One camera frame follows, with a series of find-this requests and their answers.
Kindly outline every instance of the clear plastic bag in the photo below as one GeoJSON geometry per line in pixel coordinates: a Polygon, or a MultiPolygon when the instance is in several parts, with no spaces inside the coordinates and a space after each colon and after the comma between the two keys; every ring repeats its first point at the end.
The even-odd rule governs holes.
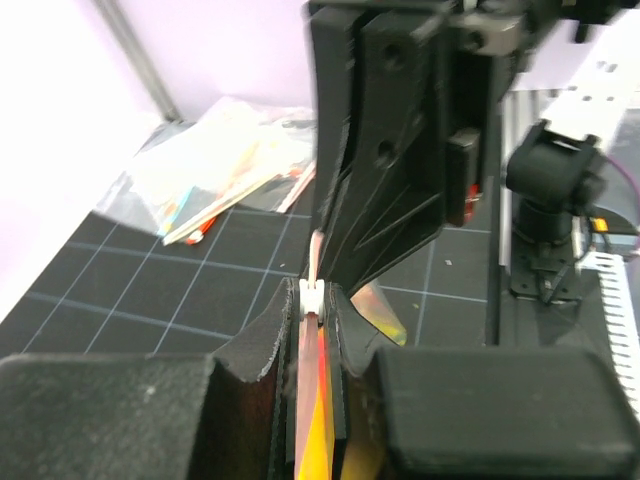
{"type": "Polygon", "coordinates": [[[313,174],[310,109],[225,97],[196,124],[173,126],[160,137],[136,155],[96,210],[165,244],[185,240],[252,193],[248,205],[281,211],[301,184],[291,172],[304,167],[307,183],[313,174]],[[287,178],[287,187],[273,188],[287,178]]]}
{"type": "Polygon", "coordinates": [[[240,203],[258,210],[284,213],[307,187],[315,175],[314,142],[316,122],[308,111],[294,111],[280,120],[287,132],[288,156],[286,170],[279,172],[240,203]]]}
{"type": "Polygon", "coordinates": [[[407,343],[407,329],[398,320],[377,279],[358,290],[351,297],[351,303],[363,318],[396,345],[407,343]]]}

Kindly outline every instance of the cutting mat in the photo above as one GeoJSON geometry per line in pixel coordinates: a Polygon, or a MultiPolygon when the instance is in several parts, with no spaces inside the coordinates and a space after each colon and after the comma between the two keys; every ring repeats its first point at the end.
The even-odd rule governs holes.
{"type": "MultiPolygon", "coordinates": [[[[236,207],[196,247],[89,215],[0,324],[0,356],[215,350],[297,275],[312,190],[287,215],[236,207]]],[[[482,344],[488,227],[487,202],[380,278],[408,343],[482,344]]]]}

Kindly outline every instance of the red component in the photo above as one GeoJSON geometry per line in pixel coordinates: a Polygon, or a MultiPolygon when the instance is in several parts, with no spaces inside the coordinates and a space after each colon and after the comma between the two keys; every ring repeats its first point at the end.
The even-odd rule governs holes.
{"type": "Polygon", "coordinates": [[[471,185],[464,206],[464,221],[468,222],[473,217],[473,207],[478,200],[478,185],[471,185]]]}

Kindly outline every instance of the mounting hole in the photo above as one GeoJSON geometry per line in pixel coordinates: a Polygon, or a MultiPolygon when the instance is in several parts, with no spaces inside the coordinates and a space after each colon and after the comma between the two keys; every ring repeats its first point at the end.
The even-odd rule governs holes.
{"type": "Polygon", "coordinates": [[[380,142],[378,145],[378,159],[376,165],[380,168],[387,169],[396,161],[396,148],[388,140],[380,142]]]}
{"type": "Polygon", "coordinates": [[[480,32],[469,32],[464,37],[463,46],[465,49],[471,50],[472,52],[480,50],[484,46],[484,37],[480,32]]]}
{"type": "Polygon", "coordinates": [[[402,49],[395,44],[387,45],[383,52],[384,67],[389,71],[397,71],[404,67],[402,49]]]}

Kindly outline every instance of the wire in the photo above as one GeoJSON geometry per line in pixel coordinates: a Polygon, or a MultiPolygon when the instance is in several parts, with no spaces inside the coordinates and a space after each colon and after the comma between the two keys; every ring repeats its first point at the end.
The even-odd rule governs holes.
{"type": "Polygon", "coordinates": [[[565,264],[560,269],[560,271],[556,274],[556,276],[553,278],[553,281],[551,282],[550,287],[548,289],[542,290],[545,293],[541,295],[540,300],[545,305],[549,305],[551,302],[553,302],[556,295],[558,295],[558,290],[560,289],[560,285],[562,285],[562,282],[567,276],[567,273],[569,273],[569,271],[572,268],[575,268],[575,266],[578,263],[580,263],[582,260],[584,260],[586,256],[589,254],[589,250],[591,250],[591,247],[593,246],[593,241],[594,241],[593,237],[595,235],[595,228],[593,226],[593,216],[594,215],[590,212],[585,217],[583,217],[584,220],[586,220],[587,222],[587,241],[584,249],[582,250],[582,254],[580,255],[580,257],[574,258],[573,261],[565,264]]]}
{"type": "Polygon", "coordinates": [[[600,232],[600,237],[602,237],[602,243],[604,243],[604,252],[613,253],[613,246],[611,245],[611,240],[609,239],[609,235],[607,235],[604,232],[600,232]]]}
{"type": "MultiPolygon", "coordinates": [[[[636,180],[635,176],[627,169],[627,167],[625,167],[618,160],[614,159],[613,157],[607,157],[607,160],[609,161],[611,166],[615,168],[618,171],[618,173],[624,177],[624,179],[627,181],[627,183],[633,190],[633,193],[636,197],[636,212],[638,215],[636,225],[640,225],[640,184],[638,184],[638,180],[636,180]]],[[[636,236],[634,249],[636,251],[640,249],[640,231],[638,231],[638,234],[636,236]]]]}

